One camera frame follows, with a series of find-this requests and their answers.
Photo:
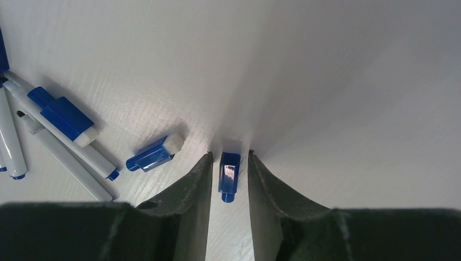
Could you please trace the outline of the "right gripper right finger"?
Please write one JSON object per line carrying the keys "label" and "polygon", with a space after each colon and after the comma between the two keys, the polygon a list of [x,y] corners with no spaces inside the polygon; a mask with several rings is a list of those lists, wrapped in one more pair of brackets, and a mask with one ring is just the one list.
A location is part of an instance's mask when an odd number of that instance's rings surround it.
{"label": "right gripper right finger", "polygon": [[460,260],[460,211],[330,209],[273,175],[250,151],[255,260]]}

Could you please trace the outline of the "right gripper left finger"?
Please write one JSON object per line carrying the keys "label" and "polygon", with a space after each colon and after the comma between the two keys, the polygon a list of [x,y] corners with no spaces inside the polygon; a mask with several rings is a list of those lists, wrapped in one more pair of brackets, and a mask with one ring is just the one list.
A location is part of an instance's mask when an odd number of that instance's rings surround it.
{"label": "right gripper left finger", "polygon": [[136,207],[123,202],[1,205],[1,260],[204,260],[213,155]]}

